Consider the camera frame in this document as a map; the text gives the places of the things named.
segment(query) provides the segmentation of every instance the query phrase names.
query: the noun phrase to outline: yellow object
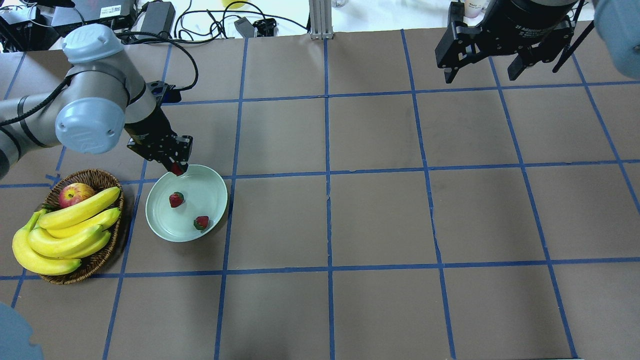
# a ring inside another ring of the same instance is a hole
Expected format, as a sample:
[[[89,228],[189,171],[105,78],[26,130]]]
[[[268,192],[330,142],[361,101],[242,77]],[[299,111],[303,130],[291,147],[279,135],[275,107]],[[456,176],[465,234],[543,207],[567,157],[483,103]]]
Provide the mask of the yellow object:
[[[38,219],[38,225],[47,230],[63,229],[76,225],[106,209],[118,198],[118,195],[120,195],[120,189],[117,186],[104,189],[89,199],[68,208],[42,215]]]
[[[45,229],[33,229],[29,232],[27,241],[36,252],[52,258],[69,257],[69,255],[84,250],[102,238],[102,226],[93,225],[81,232],[64,239],[56,239]]]
[[[46,210],[40,210],[31,216],[29,222],[13,235],[12,249],[15,259],[25,269],[42,275],[63,275],[80,267],[78,259],[52,259],[35,252],[27,241],[28,235]]]
[[[48,229],[47,232],[54,238],[62,239],[77,234],[87,227],[91,227],[93,225],[102,225],[103,229],[109,229],[113,224],[116,223],[119,216],[120,209],[111,208],[104,210],[98,215],[95,215],[92,218],[88,218],[79,224],[72,225],[70,227],[64,227],[63,229]]]
[[[97,252],[98,250],[102,249],[105,245],[107,245],[107,243],[109,242],[109,239],[111,238],[111,233],[109,231],[103,231],[102,232],[102,237],[96,241],[95,243],[89,245],[88,247],[84,248],[84,250],[80,250],[79,252],[75,252],[71,255],[69,255],[70,258],[76,258],[76,259],[82,259],[85,258],[95,252]]]
[[[222,1],[222,7],[227,8],[227,6],[230,3],[233,3],[235,0],[220,0],[220,1]],[[243,4],[243,3],[233,4],[233,5],[229,6],[229,9],[240,9],[244,5],[246,5],[246,4]]]

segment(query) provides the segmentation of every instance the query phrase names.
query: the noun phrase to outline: red apple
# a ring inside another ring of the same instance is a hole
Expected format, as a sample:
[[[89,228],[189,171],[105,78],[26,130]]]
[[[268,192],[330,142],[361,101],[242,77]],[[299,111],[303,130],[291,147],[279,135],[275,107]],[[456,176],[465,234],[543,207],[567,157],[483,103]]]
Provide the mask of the red apple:
[[[95,190],[91,186],[83,183],[73,183],[66,185],[62,191],[60,191],[58,204],[61,208],[67,208],[82,200],[89,199],[94,195]]]

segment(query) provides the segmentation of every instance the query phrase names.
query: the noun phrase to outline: banana bunch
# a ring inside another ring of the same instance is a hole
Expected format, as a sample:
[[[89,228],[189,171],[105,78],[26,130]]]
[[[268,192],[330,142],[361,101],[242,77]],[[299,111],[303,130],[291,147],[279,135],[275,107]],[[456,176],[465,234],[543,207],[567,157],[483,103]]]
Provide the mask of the banana bunch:
[[[102,249],[111,238],[108,229],[120,217],[106,209],[120,195],[117,186],[53,212],[36,211],[13,235],[13,255],[25,269],[42,275],[69,274],[80,259]]]

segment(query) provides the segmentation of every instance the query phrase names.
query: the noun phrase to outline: brown basket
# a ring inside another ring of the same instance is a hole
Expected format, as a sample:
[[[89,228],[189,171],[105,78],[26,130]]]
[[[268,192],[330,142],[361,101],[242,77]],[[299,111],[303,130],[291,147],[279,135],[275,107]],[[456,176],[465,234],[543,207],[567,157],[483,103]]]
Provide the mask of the brown basket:
[[[120,221],[122,220],[122,208],[124,207],[124,194],[122,191],[122,185],[118,181],[118,179],[111,175],[109,172],[106,172],[101,169],[87,169],[81,170],[78,172],[74,172],[73,174],[62,179],[48,194],[42,206],[48,206],[52,209],[58,210],[60,206],[58,205],[58,196],[60,191],[69,184],[72,183],[84,183],[91,186],[96,192],[104,190],[106,188],[111,188],[113,186],[117,186],[120,189],[119,198],[114,201],[113,204],[109,205],[108,208],[117,207],[120,209],[120,216],[115,224],[113,224],[109,230],[111,231],[111,239],[102,249],[98,252],[87,256],[82,259],[82,263],[80,267],[75,271],[65,274],[65,275],[40,275],[42,279],[45,281],[49,281],[53,284],[64,285],[64,284],[73,284],[74,282],[82,281],[87,277],[93,275],[98,269],[104,265],[107,260],[111,257],[111,255],[115,252],[116,246],[118,245],[119,232],[120,232]]]

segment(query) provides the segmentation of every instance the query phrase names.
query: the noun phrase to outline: barcode sticker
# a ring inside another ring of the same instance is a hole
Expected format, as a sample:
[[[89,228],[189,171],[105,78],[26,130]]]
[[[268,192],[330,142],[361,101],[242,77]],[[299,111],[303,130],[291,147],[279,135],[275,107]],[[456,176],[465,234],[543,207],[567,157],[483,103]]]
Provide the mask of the barcode sticker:
[[[122,5],[107,6],[107,7],[101,8],[100,9],[100,19],[102,19],[103,17],[111,17],[111,16],[120,15],[120,9],[121,8],[122,8]]]

